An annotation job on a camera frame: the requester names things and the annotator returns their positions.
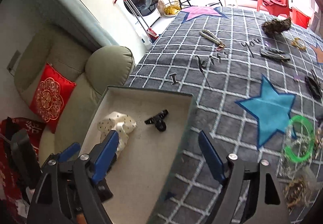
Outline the red plastic bin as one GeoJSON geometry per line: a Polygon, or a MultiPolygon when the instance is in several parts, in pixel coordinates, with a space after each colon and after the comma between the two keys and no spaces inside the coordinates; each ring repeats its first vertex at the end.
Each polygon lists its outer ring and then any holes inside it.
{"type": "Polygon", "coordinates": [[[292,7],[291,20],[293,24],[299,25],[303,28],[309,27],[310,17],[295,7],[292,7]]]}

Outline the green plastic bangle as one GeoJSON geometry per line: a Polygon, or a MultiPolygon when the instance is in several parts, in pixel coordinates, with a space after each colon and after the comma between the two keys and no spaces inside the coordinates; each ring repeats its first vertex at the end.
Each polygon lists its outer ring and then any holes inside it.
{"type": "Polygon", "coordinates": [[[293,163],[303,163],[309,161],[315,144],[314,128],[309,120],[301,115],[293,116],[288,123],[285,134],[285,157],[293,163]],[[305,135],[301,135],[298,138],[294,130],[294,124],[300,124],[301,128],[305,129],[305,135]],[[301,146],[302,144],[305,145],[305,153],[303,155],[297,155],[294,153],[293,147],[295,145],[301,146]]]}

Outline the black flat hair clip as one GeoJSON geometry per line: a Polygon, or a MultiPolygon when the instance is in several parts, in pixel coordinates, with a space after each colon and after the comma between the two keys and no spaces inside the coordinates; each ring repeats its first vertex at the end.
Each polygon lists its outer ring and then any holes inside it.
{"type": "Polygon", "coordinates": [[[278,49],[272,49],[272,48],[261,48],[260,49],[260,55],[262,57],[277,61],[277,62],[285,62],[290,61],[290,56],[286,54],[284,51],[278,50],[278,49]]]}

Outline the white dotted fabric scrunchie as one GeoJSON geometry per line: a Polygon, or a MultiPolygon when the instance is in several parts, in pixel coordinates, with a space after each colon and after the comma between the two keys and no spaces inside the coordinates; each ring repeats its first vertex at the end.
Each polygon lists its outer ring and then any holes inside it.
{"type": "Polygon", "coordinates": [[[129,134],[136,129],[136,126],[137,123],[131,116],[114,111],[97,124],[98,131],[101,133],[100,142],[103,142],[112,130],[116,131],[119,135],[118,147],[115,152],[118,158],[127,145],[129,134]]]}

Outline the black hair claw clip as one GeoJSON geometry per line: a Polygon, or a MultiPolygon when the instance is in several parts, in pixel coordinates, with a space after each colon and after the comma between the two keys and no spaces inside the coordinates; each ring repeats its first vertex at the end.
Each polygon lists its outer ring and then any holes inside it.
{"type": "Polygon", "coordinates": [[[159,112],[157,115],[145,120],[146,125],[154,125],[159,132],[164,132],[166,130],[166,123],[164,119],[168,116],[169,112],[167,109],[159,112]]]}

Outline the dark fluffy scrunchie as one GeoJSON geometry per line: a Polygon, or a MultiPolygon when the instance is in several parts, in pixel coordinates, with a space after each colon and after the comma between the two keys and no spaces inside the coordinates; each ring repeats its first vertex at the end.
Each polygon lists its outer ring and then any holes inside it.
{"type": "Polygon", "coordinates": [[[274,37],[276,34],[281,34],[288,31],[291,27],[292,21],[288,17],[284,20],[273,19],[271,21],[266,21],[262,24],[262,30],[268,37],[274,37]]]}

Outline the red embroidered cushion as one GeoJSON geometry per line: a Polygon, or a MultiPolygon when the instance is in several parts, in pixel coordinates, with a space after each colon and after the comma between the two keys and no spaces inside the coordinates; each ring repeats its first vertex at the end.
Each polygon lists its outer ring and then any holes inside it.
{"type": "Polygon", "coordinates": [[[47,124],[51,133],[55,133],[75,87],[75,82],[66,79],[50,64],[45,65],[29,107],[47,124]]]}

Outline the white open storage box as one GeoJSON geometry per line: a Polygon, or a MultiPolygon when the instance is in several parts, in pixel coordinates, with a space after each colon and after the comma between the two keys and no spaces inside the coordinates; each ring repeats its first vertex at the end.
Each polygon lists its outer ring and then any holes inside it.
{"type": "Polygon", "coordinates": [[[181,165],[195,111],[194,96],[178,92],[109,86],[92,117],[80,153],[100,142],[97,124],[117,111],[137,123],[126,147],[106,176],[113,198],[104,202],[113,223],[155,223],[175,170],[181,165]],[[166,130],[159,132],[145,120],[167,109],[166,130]]]}

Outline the yellow basket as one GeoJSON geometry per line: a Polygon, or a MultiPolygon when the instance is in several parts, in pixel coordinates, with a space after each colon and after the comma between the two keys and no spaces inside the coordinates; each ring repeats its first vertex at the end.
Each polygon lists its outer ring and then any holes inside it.
{"type": "Polygon", "coordinates": [[[174,17],[181,11],[178,4],[170,4],[164,7],[164,15],[167,17],[174,17]]]}

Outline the red patterned fabric pile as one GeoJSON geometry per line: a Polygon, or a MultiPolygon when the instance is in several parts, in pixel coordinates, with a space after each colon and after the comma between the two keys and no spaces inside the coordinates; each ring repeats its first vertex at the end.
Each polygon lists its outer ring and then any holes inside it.
{"type": "Polygon", "coordinates": [[[9,141],[12,136],[24,129],[36,154],[45,124],[27,118],[6,118],[1,121],[1,223],[25,223],[19,215],[18,203],[27,203],[26,185],[12,158],[9,141]]]}

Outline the grey plaid bedspread with stars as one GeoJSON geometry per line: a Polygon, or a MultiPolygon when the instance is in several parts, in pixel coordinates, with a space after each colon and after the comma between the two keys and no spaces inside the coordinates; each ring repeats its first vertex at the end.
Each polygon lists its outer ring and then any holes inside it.
{"type": "Polygon", "coordinates": [[[268,160],[282,188],[296,177],[300,165],[288,162],[282,154],[283,130],[258,146],[257,120],[237,104],[258,96],[262,84],[273,85],[271,94],[288,104],[291,116],[304,116],[314,124],[322,114],[322,101],[313,99],[304,82],[310,72],[322,77],[319,35],[294,24],[282,34],[267,37],[262,24],[271,15],[231,7],[215,11],[215,16],[193,19],[187,11],[180,13],[126,81],[133,88],[192,94],[197,103],[182,165],[156,223],[205,223],[219,197],[221,186],[212,179],[198,147],[202,129],[246,161],[268,160]],[[296,37],[305,42],[306,51],[291,45],[296,37]],[[261,48],[284,51],[291,60],[262,57],[261,48]]]}

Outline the red plastic chair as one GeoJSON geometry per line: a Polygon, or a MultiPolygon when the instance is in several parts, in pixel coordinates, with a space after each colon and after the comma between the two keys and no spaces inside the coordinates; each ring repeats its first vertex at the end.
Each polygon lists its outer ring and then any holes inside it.
{"type": "Polygon", "coordinates": [[[275,17],[279,15],[290,16],[288,0],[257,0],[256,11],[260,11],[261,7],[264,7],[270,15],[275,17]]]}

